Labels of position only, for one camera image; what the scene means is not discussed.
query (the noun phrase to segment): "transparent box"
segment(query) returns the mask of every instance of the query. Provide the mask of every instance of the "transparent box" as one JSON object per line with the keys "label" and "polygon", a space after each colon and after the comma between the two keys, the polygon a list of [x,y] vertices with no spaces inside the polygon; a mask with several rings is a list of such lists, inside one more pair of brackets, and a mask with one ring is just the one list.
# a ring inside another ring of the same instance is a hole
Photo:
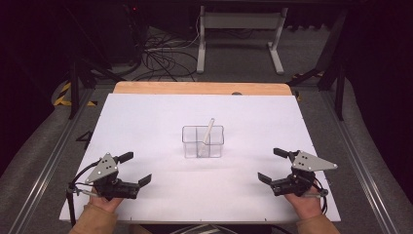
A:
{"label": "transparent box", "polygon": [[182,142],[185,158],[220,158],[224,145],[224,127],[212,126],[204,141],[208,126],[184,126]]}

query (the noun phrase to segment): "black wall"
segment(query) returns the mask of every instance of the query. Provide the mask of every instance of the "black wall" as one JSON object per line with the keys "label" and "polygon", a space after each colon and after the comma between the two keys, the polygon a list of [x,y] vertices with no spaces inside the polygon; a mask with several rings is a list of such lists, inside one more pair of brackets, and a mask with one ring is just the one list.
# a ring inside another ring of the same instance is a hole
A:
{"label": "black wall", "polygon": [[43,1],[0,2],[0,175],[54,110],[68,62]]}
{"label": "black wall", "polygon": [[370,1],[348,22],[348,27],[360,30],[348,28],[344,39],[353,39],[356,45],[347,78],[365,125],[413,202],[413,15],[409,6],[400,0]]}

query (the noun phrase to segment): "white table surface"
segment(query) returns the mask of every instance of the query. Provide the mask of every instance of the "white table surface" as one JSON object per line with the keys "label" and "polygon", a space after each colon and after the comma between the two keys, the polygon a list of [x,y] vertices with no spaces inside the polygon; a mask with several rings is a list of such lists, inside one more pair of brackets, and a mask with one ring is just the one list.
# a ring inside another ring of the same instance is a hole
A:
{"label": "white table surface", "polygon": [[[221,158],[185,159],[183,126],[224,126]],[[257,173],[272,179],[291,174],[289,160],[273,148],[317,155],[294,96],[110,94],[79,172],[103,157],[132,151],[118,178],[137,182],[152,174],[137,199],[118,208],[130,223],[282,223],[298,220],[283,196],[274,196]],[[78,181],[84,182],[93,169]],[[317,178],[329,189],[323,172]],[[75,195],[79,217],[89,197]],[[333,196],[327,217],[339,221]],[[70,220],[67,202],[61,220]]]}

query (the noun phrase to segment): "metal stand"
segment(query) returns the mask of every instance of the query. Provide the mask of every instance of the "metal stand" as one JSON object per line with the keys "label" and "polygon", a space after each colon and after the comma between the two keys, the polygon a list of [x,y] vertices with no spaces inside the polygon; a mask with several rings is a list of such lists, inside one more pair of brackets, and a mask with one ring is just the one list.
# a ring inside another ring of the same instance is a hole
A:
{"label": "metal stand", "polygon": [[71,110],[69,119],[72,119],[79,110],[79,79],[86,89],[93,89],[96,84],[95,79],[92,76],[91,70],[96,70],[102,75],[112,79],[115,82],[125,81],[125,79],[115,75],[105,68],[97,65],[96,63],[79,57],[71,57],[73,59],[70,64],[70,82],[71,82]]}
{"label": "metal stand", "polygon": [[327,91],[331,85],[337,80],[337,90],[335,99],[335,111],[340,120],[343,120],[342,106],[343,106],[343,94],[344,94],[344,82],[345,82],[345,53],[337,53],[337,44],[340,39],[340,34],[344,26],[344,22],[347,16],[348,10],[341,11],[340,15],[331,28],[330,35],[322,49],[321,55],[317,62],[316,68],[306,72],[302,75],[296,75],[296,79],[286,82],[290,87],[296,86],[301,82],[308,80],[309,78],[319,74],[321,71],[325,71],[319,80],[318,87],[321,91]]}
{"label": "metal stand", "polygon": [[271,14],[249,14],[249,13],[211,13],[206,12],[201,6],[200,12],[200,47],[198,50],[197,72],[203,73],[205,69],[206,56],[206,28],[254,28],[254,29],[275,29],[274,41],[268,43],[268,48],[273,59],[277,74],[283,75],[284,71],[277,53],[277,46],[282,34],[282,27],[285,22],[287,8],[283,8],[280,13]]}

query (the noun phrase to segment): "wire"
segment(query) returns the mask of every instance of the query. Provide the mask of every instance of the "wire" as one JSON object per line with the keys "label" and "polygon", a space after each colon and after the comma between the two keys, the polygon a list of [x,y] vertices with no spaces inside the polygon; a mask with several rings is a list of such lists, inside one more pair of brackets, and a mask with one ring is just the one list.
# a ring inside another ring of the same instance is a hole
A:
{"label": "wire", "polygon": [[[315,183],[313,183],[313,186],[317,189],[318,192],[322,191],[322,190],[324,189],[324,188],[322,187],[322,184],[319,182],[319,180],[318,180],[316,177],[314,177],[314,179],[317,181],[317,183],[319,184],[319,186],[316,185]],[[323,214],[326,214],[326,213],[327,213],[327,210],[328,210],[327,197],[326,197],[326,196],[323,196],[323,197],[322,197],[322,200],[323,200],[323,203],[322,203],[321,211],[322,211]]]}
{"label": "wire", "polygon": [[[113,73],[113,74],[115,74],[117,76],[121,76],[121,77],[126,76],[126,75],[129,75],[129,74],[133,73],[134,71],[136,71],[139,68],[139,66],[140,66],[140,64],[137,62],[133,67],[129,68],[128,70]],[[96,74],[96,73],[92,73],[92,74],[94,75],[95,78],[97,78],[99,80],[110,79],[110,78],[108,78],[107,76],[104,76],[104,75],[99,75],[99,74]]]}
{"label": "wire", "polygon": [[76,217],[75,217],[75,208],[74,208],[74,201],[73,201],[73,192],[76,191],[77,193],[77,187],[76,187],[76,181],[79,179],[79,177],[85,173],[88,169],[95,167],[100,160],[88,165],[85,169],[83,169],[80,173],[78,173],[72,180],[72,182],[69,182],[69,185],[66,189],[66,199],[67,203],[69,206],[69,214],[70,214],[70,222],[72,226],[76,224]]}
{"label": "wire", "polygon": [[178,52],[177,50],[182,50],[191,47],[196,44],[199,39],[200,33],[198,30],[198,21],[200,16],[197,18],[197,36],[195,39],[182,40],[176,35],[172,35],[165,32],[152,34],[150,31],[149,35],[144,43],[142,43],[142,64],[148,69],[134,78],[133,81],[140,80],[151,80],[153,78],[158,78],[160,81],[162,78],[169,78],[172,81],[178,81],[178,77],[190,77],[192,81],[195,81],[193,74],[197,72],[196,65],[194,68],[190,69],[183,64],[176,61],[176,56],[184,56],[190,60],[193,60],[197,64],[198,60],[194,56]]}

